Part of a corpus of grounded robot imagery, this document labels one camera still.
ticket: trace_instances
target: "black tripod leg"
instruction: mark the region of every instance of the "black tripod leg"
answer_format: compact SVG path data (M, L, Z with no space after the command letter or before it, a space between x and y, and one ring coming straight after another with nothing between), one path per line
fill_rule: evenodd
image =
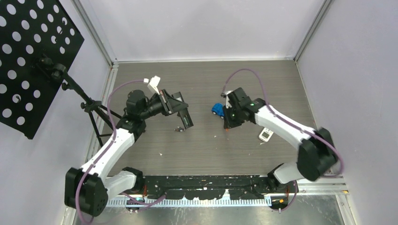
M108 109L107 109L105 106L103 106L103 105L100 105L100 108L103 109L103 110L105 110L105 111L108 110ZM112 110L111 110L111 114L114 115L115 117L119 118L119 119L122 118L121 115L119 115L119 114L113 112Z
M96 108L96 109L94 109L94 111L99 115L99 117L101 117L101 119L103 119L103 120L105 121L106 124L108 124L108 126L109 126L111 129L113 129L113 128L112 128L112 123L111 123L111 121L109 120L108 115L106 115L104 111L102 111L100 108Z
M104 146L104 144L102 143L102 140L101 140L101 137L100 137L100 133L98 131L97 124L95 124L95 120L94 120L94 117L92 115L92 112L88 112L88 115L90 116L90 120L91 120L92 126L94 127L94 132L95 132L95 135L97 136L99 145L102 147L102 146Z

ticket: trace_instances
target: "white remote control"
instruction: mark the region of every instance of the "white remote control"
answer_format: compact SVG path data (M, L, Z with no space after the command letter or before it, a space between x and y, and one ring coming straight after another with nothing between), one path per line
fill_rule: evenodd
M274 132L268 128L264 128L259 135L260 140L268 142Z

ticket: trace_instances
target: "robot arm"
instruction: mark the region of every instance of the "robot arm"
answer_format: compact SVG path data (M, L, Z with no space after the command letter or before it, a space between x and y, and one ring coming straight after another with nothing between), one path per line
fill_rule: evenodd
M251 100L242 88L229 92L225 97L227 103L223 107L224 128L235 128L250 121L271 129L298 150L296 162L283 163L268 173L271 190L283 188L284 184L293 180L305 178L315 181L337 162L337 156L331 149L304 132L316 134L333 146L328 130L304 126L266 105L261 98ZM272 111L300 130L276 117Z
M113 135L97 154L79 169L70 168L65 179L65 204L76 208L77 186L85 172L92 167L81 187L79 205L81 211L92 216L98 216L111 199L126 190L139 191L144 186L141 171L126 167L120 173L107 178L110 170L123 153L129 149L145 132L145 120L159 113L169 116L174 113L181 118L185 129L193 126L188 113L188 104L180 92L170 95L166 90L158 90L160 78L150 80L148 88L153 93L149 99L141 90L134 90L128 94L124 115L116 125L116 138Z

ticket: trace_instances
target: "gray wood-grain surface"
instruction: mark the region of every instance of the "gray wood-grain surface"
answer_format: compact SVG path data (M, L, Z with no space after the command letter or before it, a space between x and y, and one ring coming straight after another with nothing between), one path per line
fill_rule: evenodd
M261 144L261 127L245 123L226 132L223 120L211 113L215 103L225 103L220 93L227 77L240 68L256 70L269 100L279 112L313 127L304 88L293 61L162 62L120 64L115 87L134 79L161 78L159 89L170 94L180 91L189 104L194 126L182 126L177 115L157 115L146 120L144 133L113 167L111 174L129 166L147 175L267 174L275 166L296 159L297 151L274 134ZM242 87L252 99L262 98L256 77L242 71L234 76L227 90ZM114 94L111 109L122 114L131 90L151 93L144 84L132 84Z

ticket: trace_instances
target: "white wall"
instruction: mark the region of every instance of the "white wall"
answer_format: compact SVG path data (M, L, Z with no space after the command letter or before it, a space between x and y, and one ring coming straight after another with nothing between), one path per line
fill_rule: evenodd
M362 225L398 221L398 1L334 1L298 65Z
M293 58L323 0L85 0L119 61Z
M70 0L61 3L85 38L69 73L91 97L101 98L108 65ZM66 171L84 161L92 133L80 102L75 92L60 90L33 140L0 123L0 224L61 222Z

